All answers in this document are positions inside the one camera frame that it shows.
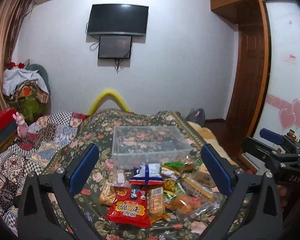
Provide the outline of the orange round cracker pack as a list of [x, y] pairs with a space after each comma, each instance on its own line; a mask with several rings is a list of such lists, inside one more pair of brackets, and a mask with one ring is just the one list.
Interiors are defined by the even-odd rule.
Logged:
[[151, 223], [164, 219], [166, 216], [164, 188], [152, 188], [149, 190], [147, 196], [148, 213]]

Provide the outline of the striped brown curtain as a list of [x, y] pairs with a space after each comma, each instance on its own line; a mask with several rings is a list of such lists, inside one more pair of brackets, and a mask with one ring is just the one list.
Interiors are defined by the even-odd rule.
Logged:
[[12, 61], [12, 54], [21, 25], [35, 0], [3, 0], [0, 2], [0, 111], [8, 107], [3, 95], [4, 70]]

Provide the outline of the clear plastic storage box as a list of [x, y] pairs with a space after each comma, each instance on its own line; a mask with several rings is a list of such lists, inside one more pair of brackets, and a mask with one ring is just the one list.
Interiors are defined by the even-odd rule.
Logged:
[[131, 170], [145, 164], [188, 156], [191, 143], [176, 126], [115, 126], [111, 158], [115, 168]]

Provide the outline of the orange snack clear bag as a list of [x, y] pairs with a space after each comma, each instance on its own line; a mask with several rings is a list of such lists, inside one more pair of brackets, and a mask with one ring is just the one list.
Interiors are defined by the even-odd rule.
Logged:
[[165, 203], [165, 207], [170, 211], [178, 211], [183, 214], [189, 214], [201, 207], [201, 202], [198, 198], [179, 194]]

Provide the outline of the small black wall screen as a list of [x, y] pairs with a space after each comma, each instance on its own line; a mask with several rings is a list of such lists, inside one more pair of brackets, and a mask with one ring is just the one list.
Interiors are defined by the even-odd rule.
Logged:
[[130, 59], [133, 40], [131, 36], [105, 35], [99, 39], [99, 59]]

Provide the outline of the green floral bed cover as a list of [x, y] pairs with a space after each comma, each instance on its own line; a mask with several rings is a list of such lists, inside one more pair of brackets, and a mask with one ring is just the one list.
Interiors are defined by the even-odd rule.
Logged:
[[74, 139], [53, 156], [44, 174], [69, 166], [90, 143], [99, 147], [99, 160], [83, 192], [74, 200], [104, 239], [198, 239], [225, 202], [225, 197], [218, 195], [215, 205], [183, 221], [180, 229], [176, 228], [178, 217], [172, 211], [147, 229], [111, 222], [106, 218], [108, 208], [98, 198], [116, 170], [123, 169], [126, 177], [131, 177], [132, 169], [145, 163], [200, 161], [205, 144], [212, 145], [223, 158], [228, 158], [228, 153], [208, 128], [196, 129], [176, 112], [137, 115], [108, 109], [97, 111], [79, 125]]

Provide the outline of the pile of clothes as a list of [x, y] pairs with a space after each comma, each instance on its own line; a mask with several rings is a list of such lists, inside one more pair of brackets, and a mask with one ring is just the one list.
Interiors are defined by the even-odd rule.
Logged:
[[4, 71], [3, 94], [9, 104], [31, 124], [50, 104], [51, 88], [46, 69], [39, 64], [10, 62]]

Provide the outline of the gold brown biscuit pack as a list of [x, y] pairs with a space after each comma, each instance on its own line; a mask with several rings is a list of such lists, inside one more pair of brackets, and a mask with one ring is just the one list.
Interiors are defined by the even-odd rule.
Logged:
[[201, 185], [199, 182], [193, 180], [190, 177], [184, 177], [181, 179], [181, 185], [186, 193], [192, 197], [198, 198], [204, 201], [214, 202], [215, 198], [213, 196], [213, 192]]

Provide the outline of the white sliding wardrobe door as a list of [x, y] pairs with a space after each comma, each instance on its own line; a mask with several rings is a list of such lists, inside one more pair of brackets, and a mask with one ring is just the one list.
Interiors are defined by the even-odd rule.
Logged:
[[293, 0], [263, 0], [270, 32], [270, 76], [260, 130], [300, 136], [300, 8]]

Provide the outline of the beige plush blanket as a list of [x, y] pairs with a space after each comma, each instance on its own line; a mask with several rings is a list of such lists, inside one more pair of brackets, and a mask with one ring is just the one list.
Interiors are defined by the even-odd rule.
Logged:
[[187, 122], [198, 134], [208, 143], [211, 144], [214, 149], [218, 152], [218, 154], [225, 158], [227, 156], [227, 153], [225, 152], [224, 148], [219, 144], [217, 138], [213, 134], [213, 132], [206, 128], [206, 127], [200, 127], [197, 123], [194, 122]]

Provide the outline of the red noodle snack bag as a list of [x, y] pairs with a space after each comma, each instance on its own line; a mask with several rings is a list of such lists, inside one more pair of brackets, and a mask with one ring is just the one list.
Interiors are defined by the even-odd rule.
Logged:
[[146, 192], [138, 189], [116, 188], [116, 197], [111, 204], [107, 220], [130, 224], [139, 228], [150, 228]]

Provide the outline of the large black wall television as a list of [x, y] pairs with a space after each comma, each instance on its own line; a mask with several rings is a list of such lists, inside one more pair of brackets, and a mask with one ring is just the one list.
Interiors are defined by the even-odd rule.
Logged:
[[89, 35], [145, 36], [149, 7], [132, 4], [94, 4], [87, 27]]

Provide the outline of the blue white red snack bag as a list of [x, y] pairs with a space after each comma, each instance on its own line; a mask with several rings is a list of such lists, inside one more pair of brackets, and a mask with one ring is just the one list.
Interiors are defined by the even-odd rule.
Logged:
[[134, 169], [134, 176], [129, 179], [132, 185], [162, 185], [164, 180], [160, 174], [161, 165], [159, 163], [141, 165]]

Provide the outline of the red box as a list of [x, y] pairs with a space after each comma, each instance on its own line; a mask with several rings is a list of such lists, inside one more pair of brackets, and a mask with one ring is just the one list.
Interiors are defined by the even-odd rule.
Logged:
[[0, 111], [0, 131], [14, 120], [13, 115], [15, 114], [16, 110], [13, 107], [7, 107]]

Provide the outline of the yellow white snack bag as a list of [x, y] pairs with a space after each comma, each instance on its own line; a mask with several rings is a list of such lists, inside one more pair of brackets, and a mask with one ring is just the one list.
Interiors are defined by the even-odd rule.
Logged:
[[161, 166], [161, 175], [166, 178], [177, 180], [186, 171], [186, 165], [181, 162], [169, 162]]

